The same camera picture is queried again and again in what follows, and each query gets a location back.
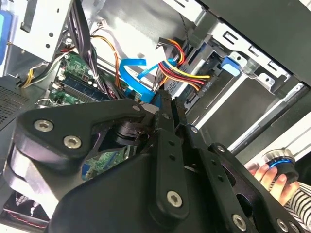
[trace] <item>hand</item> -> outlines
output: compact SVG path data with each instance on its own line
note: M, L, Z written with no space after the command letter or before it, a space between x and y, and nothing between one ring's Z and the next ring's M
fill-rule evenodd
M276 177L277 168L274 166L269 169L269 166L265 164L258 170L251 170L250 173L269 191L272 181ZM290 185L286 184L287 177L282 174L278 177L270 194L281 204L285 205L294 195L294 193L299 189L299 183L294 182Z

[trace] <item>yellow wire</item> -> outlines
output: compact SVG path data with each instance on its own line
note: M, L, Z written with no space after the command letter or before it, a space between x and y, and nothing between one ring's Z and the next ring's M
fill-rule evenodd
M109 46L110 48L112 49L113 53L114 53L114 56L115 56L115 66L116 66L116 81L115 81L115 84L118 88L121 88L121 82L120 82L120 77L119 77L119 59L118 59L118 55L117 55L117 50L115 49L115 47L112 45L112 43L106 39L104 36L101 36L101 35L92 35L91 36L92 38L99 38L103 41L105 41Z
M171 41L173 44L175 44L177 47L179 47L179 49L181 49L181 51L182 51L182 48L180 47L180 45L176 41L171 40L171 39L168 39L168 40ZM180 52L180 59L179 59L178 63L181 63L183 59L184 59L184 54L182 52Z
M195 78L195 79L209 79L210 76L209 75L193 75L193 74L187 74L179 69L177 69L176 67L172 66L168 60L165 60L165 63L174 71L180 73L180 74L183 74L187 77L190 77L190 78Z
M29 72L28 72L27 81L26 81L25 85L23 86L23 88L26 88L30 84L31 79L33 77L33 74L34 74L34 70L30 69Z

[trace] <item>green circuit board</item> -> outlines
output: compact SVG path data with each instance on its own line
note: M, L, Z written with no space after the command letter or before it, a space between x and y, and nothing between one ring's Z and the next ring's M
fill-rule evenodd
M80 58L78 54L69 53L64 59L64 66L65 66L65 75L71 75L75 78L81 79L83 82L88 82L89 79L93 78L92 73L90 72L88 66L85 62ZM100 72L100 77L106 80L110 80L112 83L115 81L115 76L109 74L107 72ZM121 85L123 88L127 88L127 84L121 81Z
M68 95L67 93L63 92L62 90L52 89L49 95L49 99L53 102L61 105L71 105L71 104L80 104L84 103L77 98Z
M89 180L123 162L128 157L129 151L129 146L127 146L118 152L107 152L85 161L85 165L89 165L89 169L83 179Z

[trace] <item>slot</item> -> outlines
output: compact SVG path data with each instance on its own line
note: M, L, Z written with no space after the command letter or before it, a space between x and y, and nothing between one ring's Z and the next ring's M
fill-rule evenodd
M234 36L232 33L229 31L226 31L225 34L223 35L223 38L225 38L228 42L230 42L232 45L235 44L235 41L238 40L236 36Z
M180 5L182 8L185 8L185 5L181 4L178 0L173 0L174 2L176 2L178 5Z
M276 64L274 62L269 62L268 64L269 67L271 67L274 71L277 71L277 67L276 67Z
M37 7L38 0L28 0L26 12L24 16L24 20L20 25L20 29L23 31L30 33L31 27L33 24L34 16L35 16L35 9Z

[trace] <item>black wire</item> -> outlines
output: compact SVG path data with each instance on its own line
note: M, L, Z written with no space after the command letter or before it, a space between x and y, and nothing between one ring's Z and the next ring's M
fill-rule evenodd
M73 2L71 11L80 45L79 53L82 57L84 57L87 56L88 52L91 50L91 38L80 0L75 0Z

